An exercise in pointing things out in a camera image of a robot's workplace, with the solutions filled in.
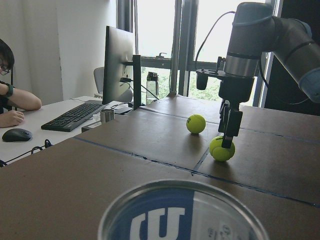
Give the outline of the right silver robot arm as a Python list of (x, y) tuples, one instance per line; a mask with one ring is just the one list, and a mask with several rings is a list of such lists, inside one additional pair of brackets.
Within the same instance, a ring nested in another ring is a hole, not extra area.
[(266, 3), (243, 2), (236, 9), (227, 49), (219, 96), (222, 98), (219, 132), (221, 146), (229, 149), (239, 134), (243, 113), (239, 104), (248, 101), (263, 52), (272, 52), (299, 88), (314, 103), (320, 101), (320, 47), (306, 23), (273, 16)]

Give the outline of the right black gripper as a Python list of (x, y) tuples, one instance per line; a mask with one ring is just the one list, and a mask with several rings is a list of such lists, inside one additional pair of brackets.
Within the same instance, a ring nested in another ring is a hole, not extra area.
[(243, 112), (239, 111), (239, 105), (249, 100), (255, 78), (219, 76), (218, 79), (218, 95), (223, 99), (219, 110), (218, 132), (223, 133), (221, 146), (230, 149), (233, 137), (239, 134), (242, 121)]

